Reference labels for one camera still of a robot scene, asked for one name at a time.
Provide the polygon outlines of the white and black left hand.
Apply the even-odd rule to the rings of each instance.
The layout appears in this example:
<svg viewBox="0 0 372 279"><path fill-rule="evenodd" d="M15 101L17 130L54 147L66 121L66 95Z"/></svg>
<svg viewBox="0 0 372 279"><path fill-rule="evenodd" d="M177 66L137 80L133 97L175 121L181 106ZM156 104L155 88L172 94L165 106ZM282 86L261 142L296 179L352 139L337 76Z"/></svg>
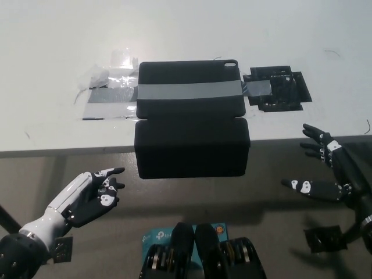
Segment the white and black left hand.
<svg viewBox="0 0 372 279"><path fill-rule="evenodd" d="M114 174L125 168L110 168L79 174L48 205L65 218L68 225L82 227L116 207L117 192L125 187Z"/></svg>

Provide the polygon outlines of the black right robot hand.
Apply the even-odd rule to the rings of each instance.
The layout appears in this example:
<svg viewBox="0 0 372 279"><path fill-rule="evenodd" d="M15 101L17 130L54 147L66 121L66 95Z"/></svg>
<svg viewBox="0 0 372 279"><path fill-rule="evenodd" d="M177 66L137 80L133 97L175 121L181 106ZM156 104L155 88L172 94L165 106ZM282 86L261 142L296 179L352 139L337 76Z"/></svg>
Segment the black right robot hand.
<svg viewBox="0 0 372 279"><path fill-rule="evenodd" d="M347 150L330 133L308 124L303 125L305 136L315 144L301 142L305 155L325 163L334 174L335 182L310 179L283 179L282 185L313 199L343 202L356 212L356 219L371 215L371 187Z"/></svg>

